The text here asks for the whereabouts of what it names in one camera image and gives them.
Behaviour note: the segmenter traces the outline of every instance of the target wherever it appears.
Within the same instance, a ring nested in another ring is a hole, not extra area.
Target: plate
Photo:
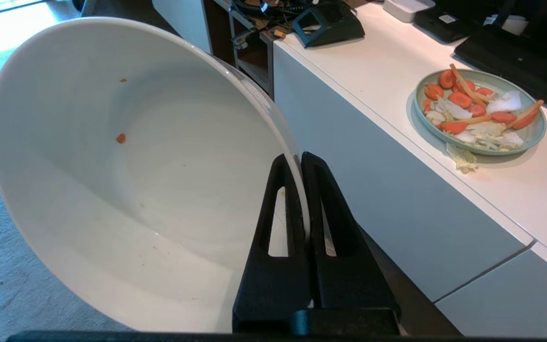
[[[523,147],[518,150],[511,150],[511,151],[493,151],[489,149],[482,149],[480,147],[475,147],[473,145],[469,145],[468,143],[464,143],[462,141],[459,141],[458,139],[453,138],[452,136],[449,136],[448,134],[443,133],[441,130],[436,128],[428,119],[425,117],[425,114],[423,113],[423,103],[424,100],[427,99],[425,96],[423,89],[425,88],[425,85],[427,84],[438,84],[438,78],[443,73],[442,71],[436,71],[428,76],[425,76],[419,84],[417,84],[417,88],[415,89],[415,107],[418,109],[419,112],[419,119],[421,120],[421,123],[425,125],[425,127],[430,130],[435,136],[442,139],[443,141],[447,143],[453,143],[453,145],[457,145],[458,147],[461,147],[462,149],[469,150],[473,153],[477,154],[487,154],[491,156],[503,156],[508,154],[515,154],[515,153],[521,153],[524,152],[531,147],[534,147],[535,145],[540,142],[540,140],[543,138],[544,134],[546,133],[546,117],[543,113],[543,111],[540,108],[540,113],[534,120],[534,122],[525,128],[522,128],[521,130],[516,130],[516,133],[525,141],[523,144]],[[508,82],[504,80],[503,78],[499,76],[495,76],[492,74],[488,74],[486,72],[482,71],[476,71],[476,70],[467,70],[467,69],[460,69],[460,74],[466,79],[471,80],[474,82],[476,87],[488,87],[492,91],[495,91],[496,93],[499,93],[503,95],[504,93],[508,91],[519,91],[520,93],[520,101],[523,107],[521,111],[527,110],[530,106],[532,106],[534,103],[536,103],[536,100],[533,99],[530,95],[526,93],[523,89],[518,87],[517,85]],[[444,91],[444,97],[447,98],[449,94],[451,93],[450,89],[446,89]]]
[[[147,24],[63,22],[0,72],[0,193],[11,218],[72,292],[139,331],[231,332],[280,154],[308,232],[296,143],[271,99]],[[274,249],[286,246],[274,236]]]

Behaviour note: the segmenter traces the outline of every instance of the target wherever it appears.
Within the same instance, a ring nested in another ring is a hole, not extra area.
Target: label sticker
[[[438,17],[438,19],[442,20],[445,24],[450,24],[451,22],[457,21],[457,19],[451,17],[448,14],[442,15]]]

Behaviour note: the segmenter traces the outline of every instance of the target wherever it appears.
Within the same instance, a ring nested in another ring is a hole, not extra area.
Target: sliced carrot
[[[525,128],[526,126],[530,125],[538,116],[539,108],[542,105],[543,105],[543,100],[538,100],[536,103],[530,106],[525,112],[523,112],[523,114],[519,115],[516,118],[516,120],[509,123],[508,126],[506,126],[506,129],[514,128],[516,130],[519,130],[521,128]]]
[[[439,97],[444,96],[444,91],[439,85],[426,85],[424,93],[425,96],[432,100],[438,100]]]
[[[474,104],[470,107],[470,113],[472,114],[472,117],[481,117],[487,114],[487,109],[480,106],[480,104]]]
[[[483,86],[476,89],[476,92],[484,96],[493,95],[493,91],[491,89],[489,89],[488,87],[483,87]]]
[[[451,67],[451,71],[453,71],[453,75],[455,75],[455,77],[457,77],[457,82],[459,82],[462,85],[462,88],[464,89],[465,93],[469,97],[471,97],[472,100],[474,100],[474,102],[476,102],[477,104],[485,107],[484,102],[481,99],[479,99],[476,95],[474,95],[474,92],[472,91],[470,86],[465,82],[462,75],[460,75],[460,72],[457,71],[457,68],[455,67],[455,65],[453,63],[451,63],[450,67]]]
[[[449,132],[451,134],[460,134],[465,131],[467,123],[461,123],[459,121],[451,121],[450,123],[441,123],[440,129],[443,132]]]
[[[432,100],[430,99],[425,99],[424,100],[424,114],[427,112],[427,111],[431,111],[432,110]]]
[[[468,95],[465,95],[464,93],[459,93],[459,92],[453,93],[449,95],[448,100],[462,107],[465,110],[467,110],[467,108],[469,108],[472,105],[472,99]]]
[[[475,91],[475,90],[476,90],[476,85],[474,84],[474,82],[472,82],[471,80],[465,80],[465,82],[467,83],[467,86],[468,86],[472,91]],[[454,93],[460,92],[460,93],[463,93],[463,94],[467,95],[467,93],[466,93],[465,90],[463,89],[462,85],[459,84],[459,83],[456,83],[456,84],[453,86],[453,92],[454,92]]]
[[[498,123],[509,124],[512,121],[516,120],[516,115],[508,113],[507,111],[496,111],[491,113],[491,119]]]
[[[455,84],[457,78],[453,75],[453,71],[445,70],[438,78],[438,84],[444,89],[450,89]]]
[[[491,119],[491,115],[485,115],[485,116],[473,117],[472,119],[458,120],[458,121],[455,121],[455,122],[456,123],[477,124],[477,123],[483,123],[485,121],[489,121],[490,119]]]

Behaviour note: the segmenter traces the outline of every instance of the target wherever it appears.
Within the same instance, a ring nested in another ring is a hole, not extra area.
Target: cable
[[[284,14],[297,16],[308,8],[306,5],[287,7],[285,0],[283,0],[283,4],[282,8],[278,6],[267,6],[267,13],[264,13],[261,6],[248,5],[245,3],[245,0],[233,0],[233,5],[237,11],[250,17],[279,17]]]

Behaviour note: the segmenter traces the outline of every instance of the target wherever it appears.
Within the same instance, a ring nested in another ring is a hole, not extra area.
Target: cabinet door
[[[328,163],[356,221],[430,300],[530,243],[500,227],[282,44],[273,49],[275,102],[300,152]]]
[[[467,336],[547,337],[547,249],[536,243],[436,306]]]

